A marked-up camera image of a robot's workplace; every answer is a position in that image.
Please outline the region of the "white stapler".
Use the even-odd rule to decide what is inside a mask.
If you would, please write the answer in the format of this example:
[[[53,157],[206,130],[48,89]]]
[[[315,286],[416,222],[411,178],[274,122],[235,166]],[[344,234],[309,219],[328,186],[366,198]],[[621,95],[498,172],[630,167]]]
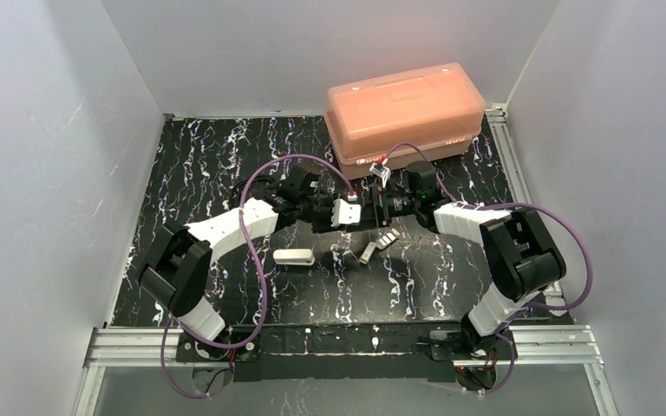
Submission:
[[[315,256],[311,249],[275,250],[272,258],[277,265],[311,266],[315,262]]]

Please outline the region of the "white staples box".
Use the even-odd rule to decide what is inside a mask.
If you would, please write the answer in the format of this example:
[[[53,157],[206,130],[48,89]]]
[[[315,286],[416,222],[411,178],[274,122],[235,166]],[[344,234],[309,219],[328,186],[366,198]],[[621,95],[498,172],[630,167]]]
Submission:
[[[369,242],[366,248],[364,249],[363,253],[358,257],[358,261],[360,264],[368,264],[371,257],[374,255],[374,253],[377,250],[377,245],[375,242]]]

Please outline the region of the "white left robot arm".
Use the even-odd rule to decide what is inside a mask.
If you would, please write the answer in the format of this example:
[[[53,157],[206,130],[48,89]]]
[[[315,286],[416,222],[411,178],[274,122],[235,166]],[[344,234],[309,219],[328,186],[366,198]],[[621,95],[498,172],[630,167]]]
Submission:
[[[254,240],[269,237],[298,221],[315,231],[338,231],[357,224],[361,206],[348,180],[345,192],[317,187],[319,172],[295,166],[284,179],[260,181],[254,172],[245,182],[238,205],[216,217],[191,224],[164,223],[132,274],[140,288],[174,317],[196,341],[212,348],[242,348],[260,333],[268,307],[264,265]],[[218,340],[227,325],[206,299],[209,270],[221,257],[246,247],[257,268],[260,317],[242,341]]]

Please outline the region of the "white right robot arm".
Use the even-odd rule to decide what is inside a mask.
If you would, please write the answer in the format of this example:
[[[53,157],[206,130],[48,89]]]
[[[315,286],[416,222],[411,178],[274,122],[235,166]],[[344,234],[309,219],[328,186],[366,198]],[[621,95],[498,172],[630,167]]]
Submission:
[[[454,202],[427,161],[406,167],[403,187],[390,183],[391,171],[383,161],[369,170],[381,184],[369,189],[363,225],[384,227],[392,218],[412,216],[433,233],[456,236],[483,249],[492,282],[451,338],[461,350],[474,352],[495,342],[510,318],[565,276],[565,260],[536,210],[487,210]]]

